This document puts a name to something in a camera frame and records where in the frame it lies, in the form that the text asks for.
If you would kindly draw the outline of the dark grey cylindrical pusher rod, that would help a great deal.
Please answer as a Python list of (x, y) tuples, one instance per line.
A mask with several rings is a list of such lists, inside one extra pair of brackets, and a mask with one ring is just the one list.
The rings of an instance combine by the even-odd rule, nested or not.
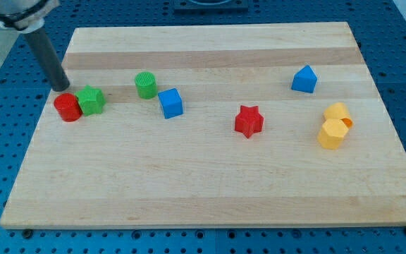
[(24, 38), (47, 77), (52, 90), (62, 92), (68, 89), (70, 81), (45, 29), (39, 28), (24, 34)]

